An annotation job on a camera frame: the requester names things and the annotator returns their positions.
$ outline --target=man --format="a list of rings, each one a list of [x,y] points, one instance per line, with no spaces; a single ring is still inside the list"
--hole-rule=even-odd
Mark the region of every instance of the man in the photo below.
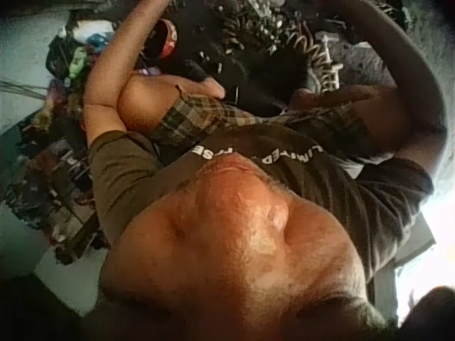
[[[300,110],[258,119],[223,104],[211,78],[131,77],[168,2],[139,3],[86,87],[95,201],[112,245],[100,285],[121,303],[95,324],[132,340],[381,335],[365,285],[409,236],[446,145],[431,70],[368,1],[330,1],[397,88],[298,90]],[[164,167],[147,137],[181,157]],[[355,180],[343,169],[391,152]]]

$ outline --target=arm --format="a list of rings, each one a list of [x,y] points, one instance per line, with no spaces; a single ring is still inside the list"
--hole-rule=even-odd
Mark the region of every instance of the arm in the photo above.
[[[334,0],[330,6],[362,31],[397,84],[403,106],[399,111],[410,122],[411,139],[395,157],[414,161],[434,177],[446,148],[447,120],[443,95],[433,72],[401,28],[368,0]],[[369,116],[364,120],[373,137],[380,135],[378,120],[381,112],[390,108],[381,98],[359,101],[354,106]]]
[[[126,131],[117,102],[148,34],[170,0],[142,0],[120,26],[90,73],[84,93],[84,123],[90,145],[107,131]]]

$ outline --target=checkered fabric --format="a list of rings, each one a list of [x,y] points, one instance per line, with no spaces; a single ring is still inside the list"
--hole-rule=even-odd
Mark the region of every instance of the checkered fabric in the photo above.
[[[376,163],[387,158],[378,155],[366,126],[351,104],[334,108],[286,110],[279,116],[264,118],[217,99],[182,92],[149,138],[184,151],[218,129],[253,124],[279,124],[298,131],[316,141],[345,166],[351,166],[353,162]]]

